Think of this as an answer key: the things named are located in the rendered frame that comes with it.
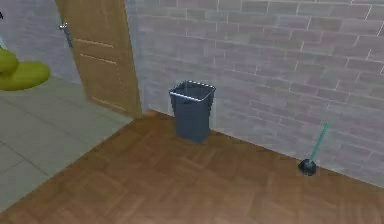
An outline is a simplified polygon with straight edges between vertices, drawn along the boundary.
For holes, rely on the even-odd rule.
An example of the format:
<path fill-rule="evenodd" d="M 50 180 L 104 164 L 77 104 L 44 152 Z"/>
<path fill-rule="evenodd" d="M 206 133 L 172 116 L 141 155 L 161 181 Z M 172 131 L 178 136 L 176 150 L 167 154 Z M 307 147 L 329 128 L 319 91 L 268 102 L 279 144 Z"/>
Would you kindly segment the dark grey waste bin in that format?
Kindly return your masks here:
<path fill-rule="evenodd" d="M 215 90 L 212 85 L 185 80 L 169 91 L 179 137 L 202 143 L 209 136 Z"/>

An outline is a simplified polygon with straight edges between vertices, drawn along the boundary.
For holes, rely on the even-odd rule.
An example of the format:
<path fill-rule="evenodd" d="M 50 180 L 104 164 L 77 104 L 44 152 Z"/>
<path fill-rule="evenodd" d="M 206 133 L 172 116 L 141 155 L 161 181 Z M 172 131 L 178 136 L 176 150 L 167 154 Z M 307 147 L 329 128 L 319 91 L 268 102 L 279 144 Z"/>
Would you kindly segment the brown wooden room door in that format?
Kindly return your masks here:
<path fill-rule="evenodd" d="M 55 0 L 88 101 L 138 118 L 142 114 L 124 0 Z"/>

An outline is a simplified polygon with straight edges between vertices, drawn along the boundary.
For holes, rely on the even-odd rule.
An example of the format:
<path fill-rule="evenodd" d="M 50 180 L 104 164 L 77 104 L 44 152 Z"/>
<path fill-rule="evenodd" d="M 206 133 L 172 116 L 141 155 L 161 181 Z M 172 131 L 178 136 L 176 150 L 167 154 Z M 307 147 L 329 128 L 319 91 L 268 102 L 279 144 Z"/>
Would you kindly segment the yellow-green rounded seat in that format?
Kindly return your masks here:
<path fill-rule="evenodd" d="M 50 68 L 39 61 L 19 61 L 14 53 L 0 48 L 0 90 L 17 91 L 36 87 L 50 78 Z"/>

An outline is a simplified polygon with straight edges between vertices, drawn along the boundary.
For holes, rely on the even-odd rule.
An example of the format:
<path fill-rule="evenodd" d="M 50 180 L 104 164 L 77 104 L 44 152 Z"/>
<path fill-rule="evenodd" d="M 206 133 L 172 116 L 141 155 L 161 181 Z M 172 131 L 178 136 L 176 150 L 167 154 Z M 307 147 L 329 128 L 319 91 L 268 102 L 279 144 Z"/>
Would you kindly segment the green-handled black plunger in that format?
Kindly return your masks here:
<path fill-rule="evenodd" d="M 298 169 L 305 175 L 305 176 L 313 176 L 317 171 L 317 165 L 314 162 L 314 158 L 316 157 L 318 150 L 320 148 L 320 145 L 326 135 L 326 132 L 329 128 L 329 123 L 325 122 L 323 129 L 320 133 L 320 136 L 315 144 L 314 149 L 311 152 L 311 155 L 309 158 L 302 160 L 298 164 Z"/>

